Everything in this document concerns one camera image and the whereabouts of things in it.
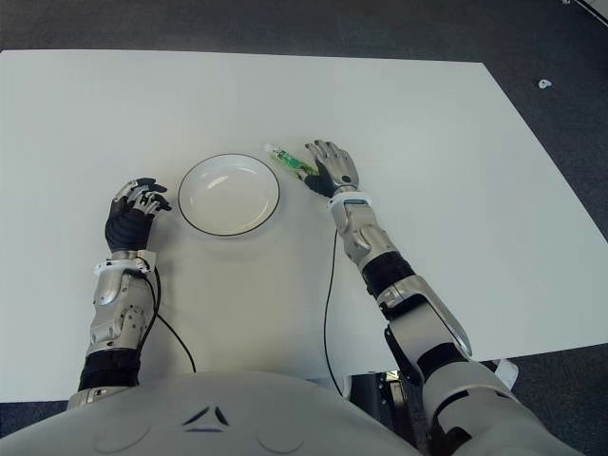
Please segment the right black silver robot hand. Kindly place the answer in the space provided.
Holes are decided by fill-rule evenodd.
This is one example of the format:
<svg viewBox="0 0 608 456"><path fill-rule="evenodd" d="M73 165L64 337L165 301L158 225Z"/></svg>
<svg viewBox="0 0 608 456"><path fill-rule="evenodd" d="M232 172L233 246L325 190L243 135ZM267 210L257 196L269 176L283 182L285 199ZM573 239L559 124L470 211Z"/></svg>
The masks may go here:
<svg viewBox="0 0 608 456"><path fill-rule="evenodd" d="M305 145L312 155L316 175L308 175L304 183L315 193L332 198L341 192L357 191L359 177L350 154L333 142L315 140Z"/></svg>

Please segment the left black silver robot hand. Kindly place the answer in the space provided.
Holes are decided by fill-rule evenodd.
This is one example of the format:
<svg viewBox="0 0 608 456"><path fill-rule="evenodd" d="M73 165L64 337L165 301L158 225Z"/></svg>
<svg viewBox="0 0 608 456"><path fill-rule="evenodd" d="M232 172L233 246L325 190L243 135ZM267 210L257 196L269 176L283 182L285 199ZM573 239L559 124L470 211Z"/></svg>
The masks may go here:
<svg viewBox="0 0 608 456"><path fill-rule="evenodd" d="M154 218L160 211L171 211L164 197L167 188L154 178L127 182L111 201L104 236L111 253L147 248Z"/></svg>

